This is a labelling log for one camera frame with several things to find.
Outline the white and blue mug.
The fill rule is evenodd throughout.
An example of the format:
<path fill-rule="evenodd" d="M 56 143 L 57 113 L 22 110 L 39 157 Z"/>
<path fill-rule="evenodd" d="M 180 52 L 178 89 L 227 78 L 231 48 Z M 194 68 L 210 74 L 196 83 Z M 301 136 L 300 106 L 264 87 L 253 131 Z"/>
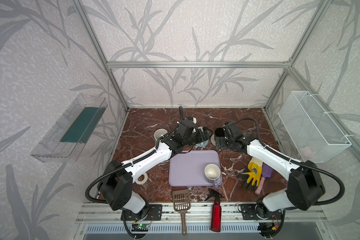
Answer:
<path fill-rule="evenodd" d="M 200 135 L 202 135 L 202 136 L 209 135 L 209 131 L 208 131 L 207 127 L 198 127 L 198 131 L 199 131 Z"/>

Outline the black mug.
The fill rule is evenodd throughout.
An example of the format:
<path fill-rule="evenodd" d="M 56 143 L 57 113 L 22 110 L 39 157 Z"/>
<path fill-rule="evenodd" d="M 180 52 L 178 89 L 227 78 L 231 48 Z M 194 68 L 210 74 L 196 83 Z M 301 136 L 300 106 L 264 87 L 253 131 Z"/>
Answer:
<path fill-rule="evenodd" d="M 216 128 L 216 130 L 215 130 L 215 137 L 216 137 L 216 138 L 224 138 L 224 137 L 225 137 L 225 130 L 224 130 L 224 128 Z"/>

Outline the white speckled mug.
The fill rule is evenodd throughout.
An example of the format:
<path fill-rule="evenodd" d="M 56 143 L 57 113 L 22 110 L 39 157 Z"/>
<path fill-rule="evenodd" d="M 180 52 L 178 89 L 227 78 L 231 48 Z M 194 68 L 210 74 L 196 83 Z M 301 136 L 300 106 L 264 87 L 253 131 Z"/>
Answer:
<path fill-rule="evenodd" d="M 154 139 L 157 141 L 160 137 L 163 137 L 165 134 L 167 134 L 168 131 L 166 129 L 158 129 L 154 133 Z"/>

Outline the white and lilac mug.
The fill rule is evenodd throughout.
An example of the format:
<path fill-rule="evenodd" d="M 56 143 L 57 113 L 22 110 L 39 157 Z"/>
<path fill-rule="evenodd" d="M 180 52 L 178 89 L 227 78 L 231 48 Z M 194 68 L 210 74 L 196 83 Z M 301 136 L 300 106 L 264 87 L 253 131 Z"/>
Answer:
<path fill-rule="evenodd" d="M 215 164 L 208 164 L 204 169 L 204 174 L 209 183 L 212 184 L 214 189 L 219 186 L 219 178 L 221 176 L 220 167 Z"/>

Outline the blue grey woven coaster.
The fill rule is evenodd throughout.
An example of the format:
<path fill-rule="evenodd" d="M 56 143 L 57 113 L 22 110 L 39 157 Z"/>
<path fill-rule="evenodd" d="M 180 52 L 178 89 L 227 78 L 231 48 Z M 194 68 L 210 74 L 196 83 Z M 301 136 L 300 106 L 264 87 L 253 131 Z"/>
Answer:
<path fill-rule="evenodd" d="M 197 147 L 205 148 L 209 143 L 209 140 L 196 144 Z"/>

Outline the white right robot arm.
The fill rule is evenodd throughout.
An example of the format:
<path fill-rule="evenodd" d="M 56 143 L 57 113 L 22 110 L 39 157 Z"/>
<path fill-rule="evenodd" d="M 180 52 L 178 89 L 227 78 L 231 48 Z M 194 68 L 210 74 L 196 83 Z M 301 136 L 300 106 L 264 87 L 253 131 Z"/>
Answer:
<path fill-rule="evenodd" d="M 259 206 L 274 212 L 280 209 L 308 210 L 311 206 L 329 205 L 340 200 L 345 194 L 345 185 L 336 175 L 319 169 L 311 161 L 301 162 L 266 145 L 260 138 L 244 135 L 237 122 L 226 122 L 215 130 L 217 150 L 233 150 L 245 153 L 279 173 L 288 185 L 286 189 L 266 195 Z M 339 185 L 339 192 L 329 200 L 320 201 L 326 189 L 321 176 L 332 178 Z"/>

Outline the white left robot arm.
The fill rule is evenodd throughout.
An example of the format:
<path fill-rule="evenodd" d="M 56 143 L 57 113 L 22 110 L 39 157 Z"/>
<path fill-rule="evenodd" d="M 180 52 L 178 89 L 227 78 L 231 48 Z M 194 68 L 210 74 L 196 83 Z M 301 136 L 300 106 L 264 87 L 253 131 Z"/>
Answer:
<path fill-rule="evenodd" d="M 147 210 L 148 202 L 133 191 L 136 180 L 156 165 L 182 153 L 185 147 L 193 147 L 211 138 L 211 130 L 198 127 L 196 118 L 185 118 L 182 107 L 179 107 L 179 113 L 180 120 L 176 127 L 161 135 L 153 148 L 121 163 L 110 162 L 103 175 L 85 190 L 86 199 L 107 204 L 114 211 L 121 209 L 139 214 Z"/>

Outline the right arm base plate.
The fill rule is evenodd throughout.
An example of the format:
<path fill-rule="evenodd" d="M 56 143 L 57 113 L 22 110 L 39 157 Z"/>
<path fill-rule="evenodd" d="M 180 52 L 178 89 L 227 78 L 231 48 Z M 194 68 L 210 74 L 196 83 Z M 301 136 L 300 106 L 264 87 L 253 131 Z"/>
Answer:
<path fill-rule="evenodd" d="M 242 214 L 243 220 L 253 221 L 280 221 L 283 218 L 283 211 L 269 211 L 262 204 L 239 204 L 238 210 Z"/>

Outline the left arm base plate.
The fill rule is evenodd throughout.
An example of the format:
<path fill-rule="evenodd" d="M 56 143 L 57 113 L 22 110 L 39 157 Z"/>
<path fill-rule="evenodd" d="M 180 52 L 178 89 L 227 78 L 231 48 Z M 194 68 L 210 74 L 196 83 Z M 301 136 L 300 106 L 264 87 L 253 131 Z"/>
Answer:
<path fill-rule="evenodd" d="M 161 204 L 149 204 L 146 205 L 138 214 L 133 213 L 130 210 L 124 210 L 122 212 L 121 220 L 124 221 L 160 221 L 162 219 L 163 205 Z"/>

